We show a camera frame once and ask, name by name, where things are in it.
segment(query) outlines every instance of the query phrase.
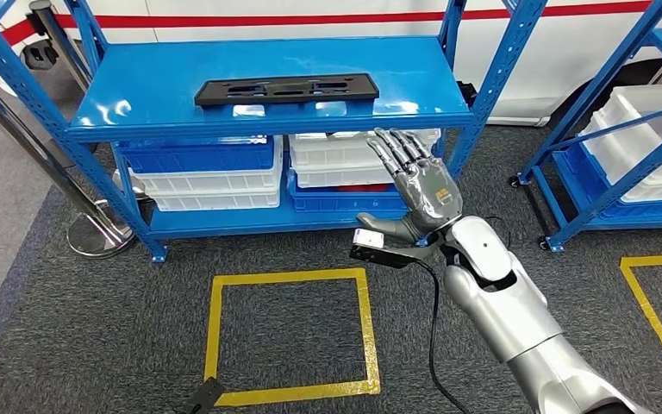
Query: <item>white plastic bin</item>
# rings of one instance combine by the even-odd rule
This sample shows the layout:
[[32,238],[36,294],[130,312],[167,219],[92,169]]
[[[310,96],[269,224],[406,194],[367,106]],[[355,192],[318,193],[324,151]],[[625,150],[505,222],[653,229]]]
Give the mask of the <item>white plastic bin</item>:
[[[420,129],[415,132],[430,149],[440,139],[439,129]],[[290,160],[296,168],[305,166],[382,166],[377,155],[366,145],[373,132],[337,132],[335,134],[290,135]]]
[[392,182],[392,177],[383,166],[295,167],[294,170],[296,171],[298,186],[301,188],[389,184]]
[[646,178],[621,197],[621,200],[626,203],[662,200],[662,183],[653,183]]
[[280,185],[270,191],[217,194],[157,194],[152,196],[161,211],[267,209],[280,205]]
[[[631,121],[662,110],[662,85],[625,86],[613,89],[610,100],[593,114],[580,134],[589,134],[618,123]],[[584,142],[614,184],[662,142],[662,117],[621,129]],[[662,184],[662,166],[645,181]]]
[[274,162],[268,170],[163,172],[132,174],[146,186],[151,198],[167,194],[206,194],[217,191],[273,191],[280,186],[283,169],[283,140],[274,143]]

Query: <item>yellow tape square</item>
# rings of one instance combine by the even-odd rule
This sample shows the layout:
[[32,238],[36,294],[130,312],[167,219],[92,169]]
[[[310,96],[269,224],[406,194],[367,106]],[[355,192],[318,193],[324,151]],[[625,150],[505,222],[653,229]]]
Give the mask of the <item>yellow tape square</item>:
[[631,291],[633,291],[635,300],[638,301],[638,305],[643,310],[643,314],[646,316],[646,319],[648,319],[648,322],[651,324],[651,327],[656,332],[656,335],[659,337],[662,344],[662,323],[656,315],[655,310],[653,310],[648,298],[646,298],[646,294],[643,292],[643,289],[641,289],[635,275],[633,275],[633,270],[631,270],[632,267],[647,266],[662,266],[662,256],[621,258],[621,272],[623,273],[623,276],[625,276]]
[[366,379],[319,386],[294,386],[267,390],[225,392],[217,400],[216,405],[270,404],[305,399],[380,393],[381,385],[377,364],[377,347],[374,344],[374,330],[372,328],[372,307],[369,302],[366,272],[363,268],[215,276],[212,281],[212,293],[209,302],[209,327],[207,334],[207,354],[204,362],[204,380],[209,377],[216,378],[217,375],[220,319],[222,316],[222,288],[224,286],[293,283],[332,279],[354,279],[356,281],[359,315],[361,316],[361,335],[364,344]]

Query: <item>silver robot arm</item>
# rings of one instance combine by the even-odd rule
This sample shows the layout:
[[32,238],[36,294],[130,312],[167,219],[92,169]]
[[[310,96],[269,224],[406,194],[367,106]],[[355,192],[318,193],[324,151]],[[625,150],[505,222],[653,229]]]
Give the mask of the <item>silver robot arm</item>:
[[485,220],[458,220],[446,245],[463,256],[448,260],[448,296],[509,366],[534,412],[650,412],[618,392],[562,336],[544,295]]
[[[409,207],[399,221],[362,213],[351,256],[404,267],[440,249],[448,296],[506,363],[529,404],[541,414],[650,413],[618,392],[578,354],[518,259],[482,218],[461,216],[458,187],[440,160],[412,134],[375,129],[368,143]],[[387,248],[431,236],[426,248]]]

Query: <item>blue plastic bin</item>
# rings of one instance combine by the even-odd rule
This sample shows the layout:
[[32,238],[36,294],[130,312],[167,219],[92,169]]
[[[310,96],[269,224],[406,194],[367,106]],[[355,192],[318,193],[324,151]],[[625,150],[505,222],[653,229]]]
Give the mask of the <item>blue plastic bin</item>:
[[267,170],[272,168],[272,136],[254,138],[118,142],[134,173]]
[[[610,188],[610,182],[608,182],[605,171],[600,167],[600,163],[590,154],[582,142],[572,145],[561,153],[564,161],[563,166],[577,177],[577,183],[569,182],[565,177],[562,177],[562,181],[578,211],[582,211],[600,197],[605,190]],[[625,203],[618,199],[613,205],[600,213],[603,218],[654,215],[662,215],[662,200]]]
[[394,185],[386,191],[338,191],[336,187],[299,188],[296,174],[288,171],[288,187],[293,198],[293,208],[298,212],[330,211],[407,211]]

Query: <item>stacked bins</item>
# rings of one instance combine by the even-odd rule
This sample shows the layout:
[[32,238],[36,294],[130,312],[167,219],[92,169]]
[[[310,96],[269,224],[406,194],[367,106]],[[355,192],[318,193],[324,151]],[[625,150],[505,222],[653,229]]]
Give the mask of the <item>stacked bins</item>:
[[[614,88],[610,100],[595,112],[585,135],[662,110],[662,85]],[[662,116],[577,144],[565,151],[567,163],[595,199],[621,179],[662,142]],[[607,209],[605,216],[662,214],[662,166]]]
[[[412,131],[430,149],[439,129]],[[372,132],[291,135],[289,189],[296,211],[406,211],[392,178],[367,146]]]
[[282,138],[121,142],[117,148],[161,211],[279,206]]

